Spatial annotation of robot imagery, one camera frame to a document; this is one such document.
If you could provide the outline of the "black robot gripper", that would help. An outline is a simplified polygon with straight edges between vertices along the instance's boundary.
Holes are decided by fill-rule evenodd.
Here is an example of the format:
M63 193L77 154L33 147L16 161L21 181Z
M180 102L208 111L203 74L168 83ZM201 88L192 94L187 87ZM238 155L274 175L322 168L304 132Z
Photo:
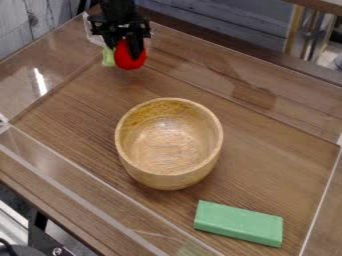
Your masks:
M143 38L151 37L149 20L140 14L133 14L125 22L119 24L109 22L103 14L93 14L87 17L87 21L91 24L91 33L103 37L109 49L116 47L120 37L127 36L129 55L136 60L144 50Z

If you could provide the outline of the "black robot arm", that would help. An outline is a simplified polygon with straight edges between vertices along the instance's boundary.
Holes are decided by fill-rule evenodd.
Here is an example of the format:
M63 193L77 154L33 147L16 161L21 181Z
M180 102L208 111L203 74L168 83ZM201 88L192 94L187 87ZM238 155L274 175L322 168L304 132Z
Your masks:
M109 49L124 39L129 57L136 60L151 37L149 21L136 10L135 0L99 0L100 12L88 16L91 33L103 37Z

